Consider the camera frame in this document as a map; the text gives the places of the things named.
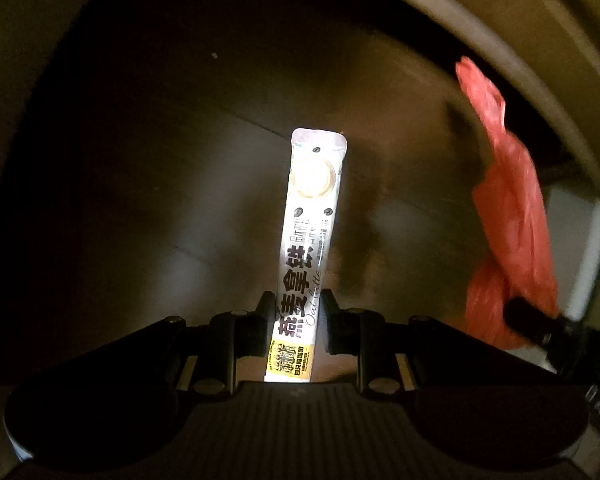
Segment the oat latte sachet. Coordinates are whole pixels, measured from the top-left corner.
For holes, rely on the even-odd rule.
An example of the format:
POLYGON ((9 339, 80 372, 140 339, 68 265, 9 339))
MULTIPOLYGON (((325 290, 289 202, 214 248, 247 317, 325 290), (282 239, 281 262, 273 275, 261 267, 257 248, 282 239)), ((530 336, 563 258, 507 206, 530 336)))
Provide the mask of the oat latte sachet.
POLYGON ((320 301, 348 150, 336 132, 298 128, 290 139, 276 315, 266 382, 309 382, 320 301))

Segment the red plastic bag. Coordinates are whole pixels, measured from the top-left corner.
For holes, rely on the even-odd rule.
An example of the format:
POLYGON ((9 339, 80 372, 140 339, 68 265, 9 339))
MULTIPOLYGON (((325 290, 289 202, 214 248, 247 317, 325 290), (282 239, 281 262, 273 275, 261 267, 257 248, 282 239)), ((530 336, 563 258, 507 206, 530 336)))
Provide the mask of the red plastic bag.
POLYGON ((492 154, 483 180, 471 192, 490 254, 468 285, 466 333, 501 350, 515 350, 527 343, 505 324, 509 300, 524 298, 551 318, 559 312, 543 195, 527 148, 505 127, 501 92, 466 56, 455 71, 492 154))

